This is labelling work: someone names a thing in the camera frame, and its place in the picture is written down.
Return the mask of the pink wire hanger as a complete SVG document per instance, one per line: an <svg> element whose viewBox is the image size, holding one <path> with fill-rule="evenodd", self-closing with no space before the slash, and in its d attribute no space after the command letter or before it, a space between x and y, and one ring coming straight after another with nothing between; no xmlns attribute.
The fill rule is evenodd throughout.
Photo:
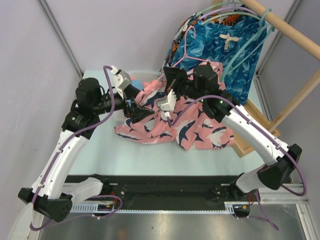
<svg viewBox="0 0 320 240"><path fill-rule="evenodd" d="M173 44L172 45L172 49L171 51L168 53L168 58L167 60L165 60L163 62L163 65L160 69L160 71L162 73L164 73L164 68L165 67L169 67L169 68L178 68L179 66L182 67L183 66L183 62L185 62L186 60L195 60L196 61L196 65L191 67L189 70L186 70L186 74L187 74L187 79L190 79L192 80L193 77L192 77L192 73L194 72L194 69L197 67L197 66L205 66L205 65L209 65L211 66L211 61L209 59L202 59L202 58L197 58L197 57L194 57L194 56L189 56L188 55L188 50L187 50L187 35L188 35L188 32L190 31L190 29L192 29L192 34L193 34L193 39L196 38L196 28L191 25L188 27L188 29L185 31L184 33L184 36L183 36L183 39L182 39L182 43L183 43L183 47L182 47L182 50L183 50L183 54L181 55L181 58L179 60L177 60L175 63L174 63L174 59L172 58L172 63L169 63L170 61L170 56L171 54L174 54L174 51L176 51L175 53L177 54L178 53L178 48L179 46L175 47L175 45ZM153 80L148 86L151 87L153 90L158 90L158 89L161 89L161 88L165 88L165 85L166 85L166 80L165 80L165 75L163 76L160 76L157 80Z"/></svg>

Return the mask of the pink shark print shorts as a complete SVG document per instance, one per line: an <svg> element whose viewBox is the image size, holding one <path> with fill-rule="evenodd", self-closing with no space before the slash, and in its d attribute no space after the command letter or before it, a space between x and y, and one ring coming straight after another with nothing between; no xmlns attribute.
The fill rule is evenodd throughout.
<svg viewBox="0 0 320 240"><path fill-rule="evenodd" d="M175 141L184 150L220 150L235 144L233 131L210 119L203 111L201 102L192 104L193 99L177 100L168 122L164 112L138 123L128 118L114 128L114 132L127 140L140 144L161 144Z"/></svg>

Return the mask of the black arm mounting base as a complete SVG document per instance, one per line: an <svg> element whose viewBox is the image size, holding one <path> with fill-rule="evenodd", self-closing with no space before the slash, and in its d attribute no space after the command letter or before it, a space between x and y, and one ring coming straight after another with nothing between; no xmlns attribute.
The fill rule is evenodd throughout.
<svg viewBox="0 0 320 240"><path fill-rule="evenodd" d="M104 175L106 189L84 202L95 202L98 213L232 213L246 217L258 202L255 190L231 195L234 175L222 176L125 176Z"/></svg>

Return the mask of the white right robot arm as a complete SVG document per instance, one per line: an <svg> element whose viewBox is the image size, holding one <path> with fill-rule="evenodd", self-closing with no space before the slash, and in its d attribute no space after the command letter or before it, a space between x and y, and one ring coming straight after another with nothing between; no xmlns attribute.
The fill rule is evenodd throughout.
<svg viewBox="0 0 320 240"><path fill-rule="evenodd" d="M184 69L164 67L166 78L165 110L175 106L183 96L200 102L204 113L224 124L247 141L264 164L240 174L229 186L231 196L242 201L249 192L267 187L278 190L289 175L298 168L302 148L280 140L258 123L230 93L220 88L218 74L210 64L198 65L188 78Z"/></svg>

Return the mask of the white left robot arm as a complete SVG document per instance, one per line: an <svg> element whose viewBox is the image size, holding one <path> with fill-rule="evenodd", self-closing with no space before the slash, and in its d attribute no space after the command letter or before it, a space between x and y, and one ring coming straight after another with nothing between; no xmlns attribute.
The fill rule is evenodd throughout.
<svg viewBox="0 0 320 240"><path fill-rule="evenodd" d="M81 80L47 165L30 188L19 191L18 198L32 203L33 210L57 223L69 215L73 206L87 199L107 199L111 193L110 180L99 174L90 175L70 189L64 188L64 183L82 148L102 124L100 115L107 114L110 118L114 111L122 110L125 117L137 123L154 113L136 103L139 92L130 78L115 77L108 91L96 78Z"/></svg>

